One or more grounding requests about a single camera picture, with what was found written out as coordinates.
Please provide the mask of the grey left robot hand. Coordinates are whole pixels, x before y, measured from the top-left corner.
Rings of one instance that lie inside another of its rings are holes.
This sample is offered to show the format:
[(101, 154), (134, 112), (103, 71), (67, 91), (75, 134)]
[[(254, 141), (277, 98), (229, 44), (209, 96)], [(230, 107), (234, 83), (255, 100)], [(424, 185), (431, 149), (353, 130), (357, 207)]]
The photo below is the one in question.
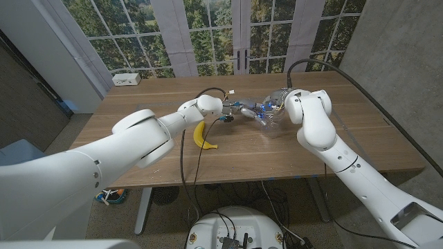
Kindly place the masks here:
[(232, 116), (234, 114), (242, 114), (247, 118), (252, 118), (259, 122), (262, 126), (267, 124), (264, 119), (264, 111), (260, 103), (256, 103), (252, 100), (224, 100), (222, 102), (221, 113), (225, 116)]

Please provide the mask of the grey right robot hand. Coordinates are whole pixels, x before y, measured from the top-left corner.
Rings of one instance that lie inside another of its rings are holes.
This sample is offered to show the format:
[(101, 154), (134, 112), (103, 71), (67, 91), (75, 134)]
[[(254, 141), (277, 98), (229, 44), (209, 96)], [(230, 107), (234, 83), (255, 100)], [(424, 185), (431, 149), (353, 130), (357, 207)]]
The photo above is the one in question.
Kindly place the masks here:
[(267, 113), (277, 113), (284, 110), (284, 101), (293, 91), (293, 88), (283, 88), (272, 92), (263, 101), (264, 111)]

